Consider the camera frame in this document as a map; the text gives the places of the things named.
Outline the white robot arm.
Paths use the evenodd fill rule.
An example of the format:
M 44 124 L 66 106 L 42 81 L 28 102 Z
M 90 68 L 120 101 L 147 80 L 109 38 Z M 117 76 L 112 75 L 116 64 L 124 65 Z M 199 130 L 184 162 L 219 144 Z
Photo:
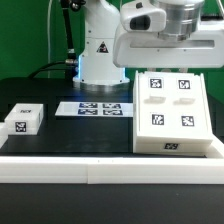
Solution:
M 224 66 L 224 11 L 201 14 L 204 0 L 106 0 L 85 4 L 85 48 L 73 85 L 111 91 L 129 84 L 127 68 Z

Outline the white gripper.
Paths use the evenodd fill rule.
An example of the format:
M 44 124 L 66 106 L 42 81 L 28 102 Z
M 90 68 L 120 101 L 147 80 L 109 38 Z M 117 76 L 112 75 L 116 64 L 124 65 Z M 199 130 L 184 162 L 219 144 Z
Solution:
M 224 19 L 201 19 L 201 2 L 128 2 L 120 8 L 113 62 L 126 68 L 224 66 Z

